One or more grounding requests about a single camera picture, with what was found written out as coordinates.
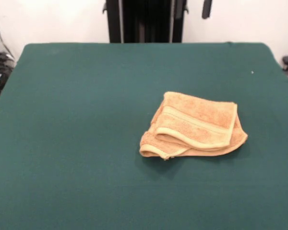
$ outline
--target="orange towel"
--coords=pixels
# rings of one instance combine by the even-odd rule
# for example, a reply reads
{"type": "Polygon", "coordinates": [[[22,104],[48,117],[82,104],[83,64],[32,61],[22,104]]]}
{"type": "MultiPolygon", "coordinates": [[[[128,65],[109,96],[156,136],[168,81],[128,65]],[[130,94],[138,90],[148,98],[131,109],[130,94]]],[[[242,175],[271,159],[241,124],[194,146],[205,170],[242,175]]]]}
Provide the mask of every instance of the orange towel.
{"type": "Polygon", "coordinates": [[[229,153],[247,139],[237,105],[167,92],[143,135],[145,157],[216,156],[229,153]]]}

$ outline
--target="white wall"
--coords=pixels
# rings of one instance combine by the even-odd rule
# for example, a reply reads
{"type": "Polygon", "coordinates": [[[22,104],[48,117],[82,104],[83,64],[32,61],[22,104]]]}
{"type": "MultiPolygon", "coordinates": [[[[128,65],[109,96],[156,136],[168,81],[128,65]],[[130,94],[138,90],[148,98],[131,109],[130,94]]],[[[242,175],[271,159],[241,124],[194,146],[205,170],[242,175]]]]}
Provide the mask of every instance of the white wall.
{"type": "Polygon", "coordinates": [[[213,0],[203,20],[203,0],[188,0],[184,42],[264,42],[277,61],[288,54],[288,0],[213,0]]]}
{"type": "MultiPolygon", "coordinates": [[[[288,54],[288,0],[188,0],[184,42],[264,42],[276,59],[288,54]]],[[[0,0],[0,29],[16,57],[27,43],[109,42],[105,0],[0,0]]]]}
{"type": "Polygon", "coordinates": [[[109,42],[105,0],[0,0],[0,30],[18,58],[28,43],[109,42]]]}

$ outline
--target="towel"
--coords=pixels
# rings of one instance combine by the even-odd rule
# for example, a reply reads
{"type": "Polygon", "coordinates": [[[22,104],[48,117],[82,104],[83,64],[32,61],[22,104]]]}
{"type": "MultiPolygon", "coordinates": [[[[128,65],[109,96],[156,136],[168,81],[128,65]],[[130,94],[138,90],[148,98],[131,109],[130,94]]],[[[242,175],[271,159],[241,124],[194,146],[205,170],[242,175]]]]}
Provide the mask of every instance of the towel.
{"type": "Polygon", "coordinates": [[[237,105],[167,92],[140,142],[145,157],[216,156],[247,139],[237,105]]]}

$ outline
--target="black metal frame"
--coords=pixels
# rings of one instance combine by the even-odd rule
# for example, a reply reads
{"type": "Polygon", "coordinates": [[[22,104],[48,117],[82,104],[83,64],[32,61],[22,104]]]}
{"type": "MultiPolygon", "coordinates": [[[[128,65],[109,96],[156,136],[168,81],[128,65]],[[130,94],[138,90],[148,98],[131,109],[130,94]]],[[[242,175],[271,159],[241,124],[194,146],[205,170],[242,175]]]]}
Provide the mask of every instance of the black metal frame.
{"type": "MultiPolygon", "coordinates": [[[[187,0],[175,0],[172,42],[182,41],[184,11],[187,0]]],[[[119,0],[107,0],[109,37],[120,43],[119,0]]],[[[122,0],[123,37],[125,43],[169,42],[171,0],[122,0]],[[144,28],[145,37],[140,38],[144,28]]]]}
{"type": "Polygon", "coordinates": [[[121,43],[119,0],[106,0],[109,37],[111,43],[121,43]]]}
{"type": "Polygon", "coordinates": [[[186,7],[187,7],[187,0],[176,0],[174,25],[173,25],[173,39],[172,39],[172,42],[174,43],[182,42],[183,19],[186,7]]]}

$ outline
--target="green felt surface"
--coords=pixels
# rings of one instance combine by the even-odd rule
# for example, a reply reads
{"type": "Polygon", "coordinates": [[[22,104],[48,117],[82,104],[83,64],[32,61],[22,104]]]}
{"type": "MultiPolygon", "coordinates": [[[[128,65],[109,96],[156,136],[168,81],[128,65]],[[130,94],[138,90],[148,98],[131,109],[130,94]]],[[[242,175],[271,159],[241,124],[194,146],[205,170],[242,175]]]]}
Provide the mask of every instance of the green felt surface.
{"type": "Polygon", "coordinates": [[[0,230],[91,229],[288,230],[288,80],[268,47],[24,49],[0,98],[0,230]],[[141,157],[166,91],[236,102],[249,139],[141,157]]]}

